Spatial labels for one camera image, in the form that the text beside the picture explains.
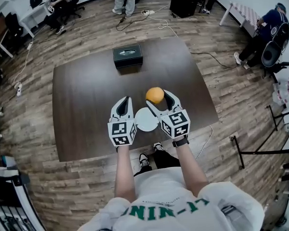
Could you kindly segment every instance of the sneaker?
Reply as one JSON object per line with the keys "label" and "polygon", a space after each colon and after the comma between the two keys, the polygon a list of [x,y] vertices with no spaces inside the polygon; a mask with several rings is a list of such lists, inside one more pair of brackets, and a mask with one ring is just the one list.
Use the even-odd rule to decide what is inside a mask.
{"label": "sneaker", "polygon": [[115,9],[112,9],[112,13],[119,14],[119,15],[122,14],[122,12],[116,12]]}
{"label": "sneaker", "polygon": [[235,52],[234,56],[235,56],[235,59],[236,59],[236,64],[240,65],[242,63],[242,60],[239,58],[239,53]]}
{"label": "sneaker", "polygon": [[60,34],[62,32],[62,30],[64,29],[64,26],[60,26],[57,30],[56,30],[56,34]]}
{"label": "sneaker", "polygon": [[210,11],[209,11],[209,10],[206,10],[206,9],[203,9],[202,12],[203,12],[203,13],[206,13],[206,14],[210,14]]}
{"label": "sneaker", "polygon": [[154,151],[164,151],[165,150],[163,148],[161,142],[153,144],[152,147],[154,148]]}
{"label": "sneaker", "polygon": [[249,69],[249,68],[250,68],[250,66],[249,66],[247,63],[245,63],[245,64],[243,65],[243,67],[244,67],[245,69]]}
{"label": "sneaker", "polygon": [[150,166],[149,161],[148,161],[148,156],[146,155],[146,153],[140,153],[139,163],[141,167]]}

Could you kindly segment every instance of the backpack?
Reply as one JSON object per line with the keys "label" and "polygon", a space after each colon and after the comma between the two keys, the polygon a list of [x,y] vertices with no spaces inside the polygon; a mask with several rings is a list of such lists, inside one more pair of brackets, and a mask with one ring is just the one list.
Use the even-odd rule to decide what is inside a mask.
{"label": "backpack", "polygon": [[30,0],[30,6],[32,9],[39,6],[43,0]]}

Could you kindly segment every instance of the wooden floor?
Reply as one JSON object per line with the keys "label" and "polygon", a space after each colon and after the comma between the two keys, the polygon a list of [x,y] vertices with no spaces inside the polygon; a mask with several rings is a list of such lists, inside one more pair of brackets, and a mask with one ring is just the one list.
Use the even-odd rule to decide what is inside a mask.
{"label": "wooden floor", "polygon": [[[143,19],[141,10],[156,11],[169,3],[170,0],[141,0],[134,15],[119,28],[129,21]],[[29,195],[47,230],[76,230],[97,213],[113,197],[117,162],[115,149],[110,156],[59,162],[53,132],[53,69],[93,52],[174,36],[169,28],[158,29],[161,22],[149,18],[117,31],[121,16],[111,12],[113,5],[114,0],[86,4],[82,18],[71,20],[67,32],[59,37],[48,27],[43,28],[34,39],[27,67],[19,76],[23,83],[21,97],[16,98],[12,82],[24,66],[27,50],[22,49],[18,56],[6,58],[1,64],[5,82],[0,87],[0,105],[5,108],[5,116],[0,121],[3,134],[0,154],[14,156],[19,168],[29,174]],[[215,4],[210,16],[196,13],[185,19],[173,18],[165,8],[152,17],[167,19],[191,52],[210,52],[222,64],[233,68],[220,66],[209,55],[193,55],[220,120],[212,125],[214,134],[198,162],[210,181],[230,180],[265,206],[272,203],[276,192],[281,195],[289,187],[277,182],[283,173],[280,166],[289,161],[289,155],[244,155],[246,169],[239,169],[239,157],[230,137],[236,135],[244,151],[255,150],[261,144],[273,128],[266,109],[272,103],[273,82],[262,79],[258,67],[250,70],[236,67],[233,53],[242,50],[249,37],[231,17],[219,26],[223,13]],[[210,134],[211,128],[206,127],[189,135],[195,156]],[[287,134],[280,130],[262,150],[280,150],[286,139]],[[176,156],[170,141],[164,146]],[[142,151],[153,152],[149,146],[131,151],[135,172],[139,169],[137,157]],[[272,227],[283,213],[286,200],[280,198],[272,205],[274,208],[269,208],[264,222],[266,228]]]}

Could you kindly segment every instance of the black wristband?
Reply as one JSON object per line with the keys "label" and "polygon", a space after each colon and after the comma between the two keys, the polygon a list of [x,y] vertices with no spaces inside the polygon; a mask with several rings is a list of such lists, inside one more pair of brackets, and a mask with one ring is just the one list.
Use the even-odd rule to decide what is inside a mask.
{"label": "black wristband", "polygon": [[184,145],[184,144],[189,144],[189,141],[187,139],[187,136],[184,135],[183,139],[181,139],[179,141],[173,141],[172,144],[174,147],[179,147],[179,146]]}

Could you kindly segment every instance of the office chair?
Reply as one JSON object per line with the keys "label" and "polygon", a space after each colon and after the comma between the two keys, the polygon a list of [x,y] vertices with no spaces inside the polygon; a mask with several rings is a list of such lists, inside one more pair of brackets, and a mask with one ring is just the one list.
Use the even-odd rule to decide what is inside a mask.
{"label": "office chair", "polygon": [[67,21],[68,21],[68,19],[70,18],[70,16],[71,15],[76,15],[76,16],[78,16],[79,18],[81,18],[81,15],[80,14],[76,14],[76,11],[78,11],[78,10],[85,10],[85,7],[78,7],[77,6],[77,3],[79,2],[79,0],[71,0],[71,3],[73,3],[73,8],[72,8],[72,10],[68,13],[68,14],[66,14],[65,15],[65,20],[64,20],[64,25],[66,25],[66,23],[67,23]]}
{"label": "office chair", "polygon": [[7,47],[12,47],[17,54],[20,46],[24,44],[21,37],[24,28],[19,25],[16,14],[9,13],[5,17],[5,24],[10,32],[9,40],[6,41]]}

